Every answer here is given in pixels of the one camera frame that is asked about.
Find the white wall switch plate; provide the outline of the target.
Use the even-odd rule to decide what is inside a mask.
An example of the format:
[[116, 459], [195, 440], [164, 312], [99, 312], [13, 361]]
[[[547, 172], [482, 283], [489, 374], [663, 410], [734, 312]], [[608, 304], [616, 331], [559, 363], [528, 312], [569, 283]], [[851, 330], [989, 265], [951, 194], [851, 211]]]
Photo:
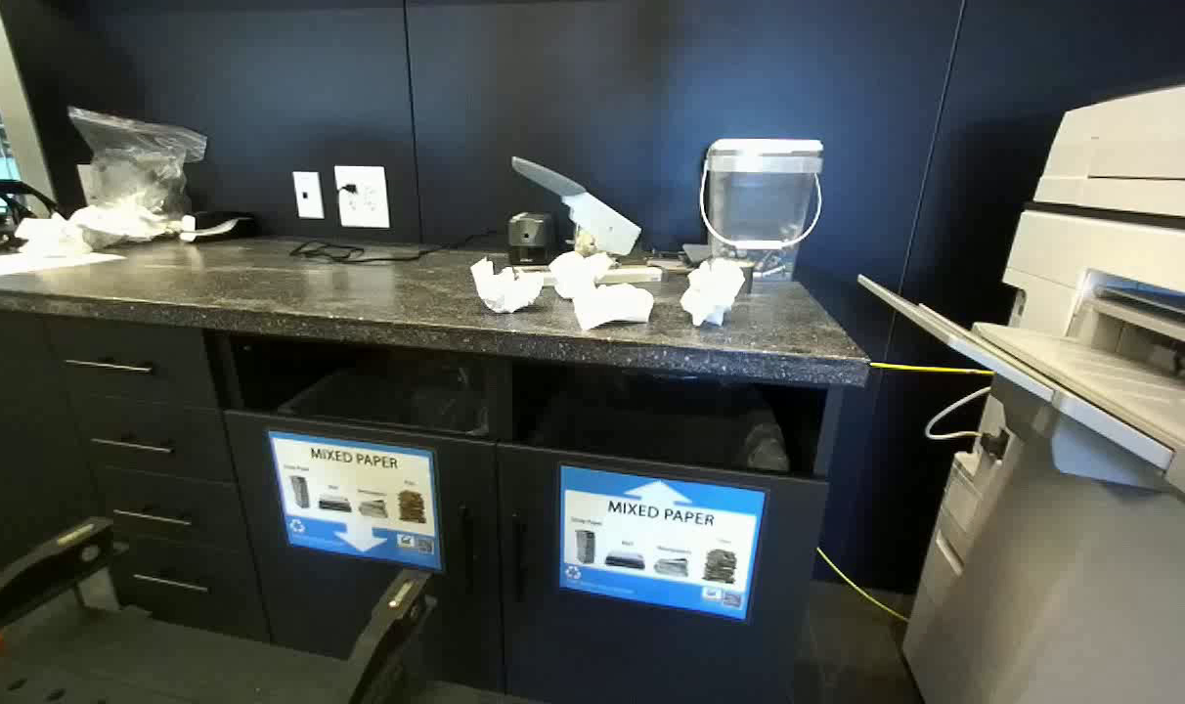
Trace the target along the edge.
[[296, 221], [326, 221], [320, 172], [294, 172], [290, 180]]

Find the white wall outlet plate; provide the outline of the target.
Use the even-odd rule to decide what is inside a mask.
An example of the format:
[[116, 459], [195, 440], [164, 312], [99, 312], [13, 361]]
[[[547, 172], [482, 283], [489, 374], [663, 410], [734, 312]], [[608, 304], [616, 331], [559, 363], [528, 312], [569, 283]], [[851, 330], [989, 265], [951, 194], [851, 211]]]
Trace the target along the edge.
[[391, 227], [391, 205], [386, 205], [386, 170], [384, 163], [335, 163], [335, 205], [345, 227]]

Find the black chair frame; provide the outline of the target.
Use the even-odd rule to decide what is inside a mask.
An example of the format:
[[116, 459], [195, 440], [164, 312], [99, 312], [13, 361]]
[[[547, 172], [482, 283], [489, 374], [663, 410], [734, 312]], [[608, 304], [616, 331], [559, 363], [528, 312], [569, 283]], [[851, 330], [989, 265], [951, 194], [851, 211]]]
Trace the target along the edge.
[[276, 644], [258, 600], [164, 593], [105, 515], [0, 569], [0, 704], [421, 704], [427, 578], [400, 571], [341, 652]]

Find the white tissue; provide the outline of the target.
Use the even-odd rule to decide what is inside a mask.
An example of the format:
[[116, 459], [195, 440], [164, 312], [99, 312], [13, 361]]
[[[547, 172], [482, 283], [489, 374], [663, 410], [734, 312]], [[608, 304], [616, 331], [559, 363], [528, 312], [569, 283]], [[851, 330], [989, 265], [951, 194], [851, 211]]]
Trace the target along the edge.
[[541, 300], [545, 279], [504, 265], [495, 271], [489, 260], [470, 265], [474, 290], [489, 312], [521, 312]]
[[734, 304], [748, 275], [728, 260], [708, 260], [688, 275], [688, 290], [680, 292], [680, 309], [691, 326], [718, 326]]
[[653, 317], [653, 292], [638, 286], [593, 286], [576, 299], [576, 326], [582, 331], [603, 326], [645, 326]]
[[547, 279], [559, 299], [580, 299], [582, 290], [593, 290], [608, 271], [614, 271], [608, 253], [565, 249], [547, 265]]

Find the mixed paper sign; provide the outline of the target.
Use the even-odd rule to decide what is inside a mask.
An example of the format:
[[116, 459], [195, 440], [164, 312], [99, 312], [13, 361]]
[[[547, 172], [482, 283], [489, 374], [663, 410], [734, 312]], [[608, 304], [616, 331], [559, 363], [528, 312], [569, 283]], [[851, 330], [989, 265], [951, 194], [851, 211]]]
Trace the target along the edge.
[[443, 569], [435, 454], [421, 445], [268, 429], [290, 549]]
[[764, 515], [764, 490], [564, 464], [559, 588], [743, 623]]

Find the right recycling bin door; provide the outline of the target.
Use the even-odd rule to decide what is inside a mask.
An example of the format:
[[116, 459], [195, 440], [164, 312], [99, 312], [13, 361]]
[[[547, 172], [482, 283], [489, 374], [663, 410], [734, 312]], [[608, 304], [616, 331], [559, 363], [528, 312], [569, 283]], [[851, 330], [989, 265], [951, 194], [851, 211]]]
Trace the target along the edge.
[[547, 704], [794, 704], [825, 485], [504, 445], [504, 683]]

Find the black tape dispenser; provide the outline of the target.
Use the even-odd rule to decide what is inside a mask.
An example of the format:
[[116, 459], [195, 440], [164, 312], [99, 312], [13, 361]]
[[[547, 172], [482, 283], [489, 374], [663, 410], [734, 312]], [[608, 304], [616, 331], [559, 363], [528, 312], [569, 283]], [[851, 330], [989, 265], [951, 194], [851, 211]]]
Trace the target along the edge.
[[507, 221], [504, 249], [513, 262], [550, 262], [564, 247], [565, 221], [545, 211], [516, 211]]

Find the recycling bin door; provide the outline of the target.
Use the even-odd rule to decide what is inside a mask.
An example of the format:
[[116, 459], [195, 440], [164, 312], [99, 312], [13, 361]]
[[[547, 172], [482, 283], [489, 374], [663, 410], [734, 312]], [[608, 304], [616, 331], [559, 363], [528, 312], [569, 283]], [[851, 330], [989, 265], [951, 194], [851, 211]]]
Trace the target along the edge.
[[400, 571], [429, 578], [427, 664], [500, 682], [494, 445], [318, 417], [227, 416], [276, 644], [345, 657]]
[[825, 485], [504, 445], [504, 683], [547, 704], [794, 704]]

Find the clear plastic bag of items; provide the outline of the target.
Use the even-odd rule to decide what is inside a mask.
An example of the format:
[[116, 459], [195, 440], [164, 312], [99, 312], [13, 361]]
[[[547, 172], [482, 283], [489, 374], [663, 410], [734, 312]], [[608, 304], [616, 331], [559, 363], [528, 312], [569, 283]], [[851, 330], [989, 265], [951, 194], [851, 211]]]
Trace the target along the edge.
[[69, 107], [66, 116], [90, 149], [79, 170], [81, 206], [69, 222], [92, 249], [195, 230], [187, 170], [206, 154], [204, 133], [87, 107]]

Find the grey white stapler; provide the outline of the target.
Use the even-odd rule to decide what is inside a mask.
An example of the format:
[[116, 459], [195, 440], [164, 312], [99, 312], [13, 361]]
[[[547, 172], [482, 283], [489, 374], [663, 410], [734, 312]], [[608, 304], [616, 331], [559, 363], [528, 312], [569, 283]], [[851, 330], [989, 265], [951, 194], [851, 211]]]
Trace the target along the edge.
[[569, 180], [541, 162], [528, 162], [528, 157], [513, 157], [513, 172], [533, 180], [537, 188], [550, 192], [565, 206], [580, 249], [597, 249], [597, 253], [620, 260], [638, 247], [642, 227], [633, 221], [627, 221], [616, 206], [608, 206], [605, 198], [597, 198], [580, 180]]

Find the right mixed paper sign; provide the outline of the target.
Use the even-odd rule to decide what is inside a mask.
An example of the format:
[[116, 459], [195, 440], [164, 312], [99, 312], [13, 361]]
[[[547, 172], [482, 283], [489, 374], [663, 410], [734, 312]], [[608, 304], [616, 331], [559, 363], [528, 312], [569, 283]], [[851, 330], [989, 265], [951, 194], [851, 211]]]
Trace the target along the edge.
[[743, 623], [764, 515], [764, 490], [564, 464], [559, 588]]

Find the large white office printer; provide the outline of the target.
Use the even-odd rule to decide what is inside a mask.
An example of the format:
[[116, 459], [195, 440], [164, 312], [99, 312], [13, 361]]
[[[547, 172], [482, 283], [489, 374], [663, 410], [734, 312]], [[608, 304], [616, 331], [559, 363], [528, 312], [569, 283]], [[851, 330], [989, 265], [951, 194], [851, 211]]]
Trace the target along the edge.
[[923, 704], [1185, 704], [1185, 82], [1063, 114], [1013, 312], [886, 309], [989, 370], [904, 660]]

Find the left recycling bin door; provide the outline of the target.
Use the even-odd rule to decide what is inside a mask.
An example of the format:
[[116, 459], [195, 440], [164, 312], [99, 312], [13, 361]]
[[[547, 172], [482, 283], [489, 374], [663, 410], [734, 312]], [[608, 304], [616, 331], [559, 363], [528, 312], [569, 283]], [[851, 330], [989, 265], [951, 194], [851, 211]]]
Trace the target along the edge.
[[429, 578], [427, 664], [500, 682], [494, 445], [318, 417], [227, 416], [276, 644], [345, 657], [400, 571]]

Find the left mixed paper sign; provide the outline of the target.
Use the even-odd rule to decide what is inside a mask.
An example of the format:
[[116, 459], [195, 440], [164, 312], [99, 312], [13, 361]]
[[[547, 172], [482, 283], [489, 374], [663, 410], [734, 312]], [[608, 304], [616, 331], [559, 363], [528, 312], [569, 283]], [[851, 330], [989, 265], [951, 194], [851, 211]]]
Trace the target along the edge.
[[443, 569], [435, 454], [421, 445], [268, 429], [290, 549]]

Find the dark drawer cabinet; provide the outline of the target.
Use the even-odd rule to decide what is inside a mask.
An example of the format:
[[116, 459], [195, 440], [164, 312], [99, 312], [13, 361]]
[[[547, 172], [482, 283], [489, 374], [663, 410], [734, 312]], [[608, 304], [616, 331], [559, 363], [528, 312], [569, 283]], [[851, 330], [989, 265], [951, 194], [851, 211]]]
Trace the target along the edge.
[[176, 601], [258, 600], [204, 337], [0, 312], [0, 562], [87, 515]]

